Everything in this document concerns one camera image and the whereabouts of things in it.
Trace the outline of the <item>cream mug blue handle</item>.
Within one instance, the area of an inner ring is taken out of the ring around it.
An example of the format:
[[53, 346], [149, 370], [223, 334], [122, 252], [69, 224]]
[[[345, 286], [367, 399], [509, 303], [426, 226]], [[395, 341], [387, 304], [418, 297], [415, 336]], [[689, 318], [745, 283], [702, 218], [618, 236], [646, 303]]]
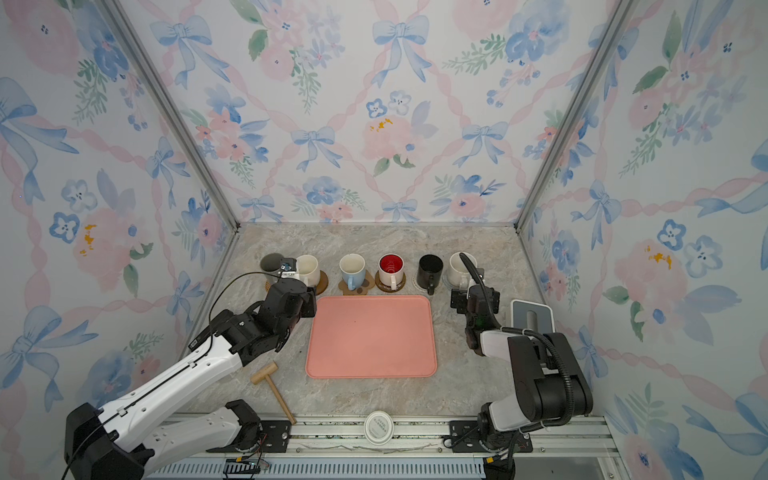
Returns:
[[351, 290], [361, 285], [366, 275], [366, 262], [363, 256], [350, 253], [344, 255], [339, 261], [342, 280], [348, 284]]

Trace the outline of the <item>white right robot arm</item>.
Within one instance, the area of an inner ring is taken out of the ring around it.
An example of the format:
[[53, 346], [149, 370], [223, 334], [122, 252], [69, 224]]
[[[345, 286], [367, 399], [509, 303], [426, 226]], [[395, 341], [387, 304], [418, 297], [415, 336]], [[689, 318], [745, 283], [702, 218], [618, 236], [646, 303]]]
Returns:
[[515, 434], [563, 426], [593, 411], [591, 387], [569, 341], [554, 330], [549, 306], [511, 301], [510, 327], [495, 318], [500, 293], [492, 288], [454, 288], [450, 306], [465, 316], [470, 349], [511, 367], [512, 394], [483, 405], [477, 416], [480, 445], [500, 450]]

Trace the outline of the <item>cream mug back row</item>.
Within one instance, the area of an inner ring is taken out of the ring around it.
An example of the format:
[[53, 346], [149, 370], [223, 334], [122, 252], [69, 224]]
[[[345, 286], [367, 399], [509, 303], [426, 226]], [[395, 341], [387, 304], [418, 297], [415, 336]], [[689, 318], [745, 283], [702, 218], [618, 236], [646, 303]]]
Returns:
[[300, 255], [297, 259], [299, 279], [308, 287], [317, 287], [321, 279], [318, 259], [310, 254]]

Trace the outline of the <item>red interior mug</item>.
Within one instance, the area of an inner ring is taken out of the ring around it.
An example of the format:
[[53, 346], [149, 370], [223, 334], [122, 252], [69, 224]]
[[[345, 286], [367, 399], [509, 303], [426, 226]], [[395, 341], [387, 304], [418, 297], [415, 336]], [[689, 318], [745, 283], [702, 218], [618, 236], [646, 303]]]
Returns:
[[383, 255], [378, 261], [378, 271], [381, 272], [381, 277], [386, 274], [400, 277], [404, 274], [404, 260], [397, 254], [388, 253]]

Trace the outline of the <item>black mug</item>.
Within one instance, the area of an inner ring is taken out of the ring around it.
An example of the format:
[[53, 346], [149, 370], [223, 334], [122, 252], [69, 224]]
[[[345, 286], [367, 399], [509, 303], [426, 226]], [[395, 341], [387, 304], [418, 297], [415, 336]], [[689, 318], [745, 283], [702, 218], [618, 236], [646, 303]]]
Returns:
[[440, 283], [444, 264], [442, 259], [434, 254], [423, 255], [418, 262], [416, 284], [425, 290], [429, 296], [435, 293]]

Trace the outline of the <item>white mug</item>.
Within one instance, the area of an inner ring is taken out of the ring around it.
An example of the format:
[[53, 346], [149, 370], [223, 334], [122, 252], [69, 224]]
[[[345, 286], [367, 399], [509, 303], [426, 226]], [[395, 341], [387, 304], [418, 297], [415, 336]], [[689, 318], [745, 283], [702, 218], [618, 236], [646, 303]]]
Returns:
[[472, 283], [472, 277], [462, 261], [462, 256], [465, 256], [474, 266], [477, 265], [475, 257], [471, 254], [465, 252], [452, 254], [448, 262], [446, 282], [451, 288], [466, 290]]

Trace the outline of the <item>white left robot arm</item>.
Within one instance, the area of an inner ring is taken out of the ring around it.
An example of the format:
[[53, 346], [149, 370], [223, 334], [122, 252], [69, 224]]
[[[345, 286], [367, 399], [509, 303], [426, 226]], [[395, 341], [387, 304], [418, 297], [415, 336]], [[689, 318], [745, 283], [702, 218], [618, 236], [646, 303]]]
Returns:
[[142, 479], [206, 450], [258, 449], [265, 436], [262, 422], [242, 399], [196, 419], [164, 422], [223, 377], [280, 351], [299, 320], [316, 311], [315, 288], [291, 276], [278, 279], [265, 299], [240, 314], [221, 310], [178, 363], [120, 398], [100, 407], [84, 403], [69, 413], [62, 476]]

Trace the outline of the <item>grey mug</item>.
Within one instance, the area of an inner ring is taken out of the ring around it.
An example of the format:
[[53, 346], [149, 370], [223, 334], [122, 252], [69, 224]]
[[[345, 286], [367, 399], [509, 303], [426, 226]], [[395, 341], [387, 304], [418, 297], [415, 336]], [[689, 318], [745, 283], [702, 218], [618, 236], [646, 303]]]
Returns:
[[260, 260], [260, 269], [264, 272], [267, 282], [274, 284], [283, 272], [283, 255], [281, 253], [269, 253]]

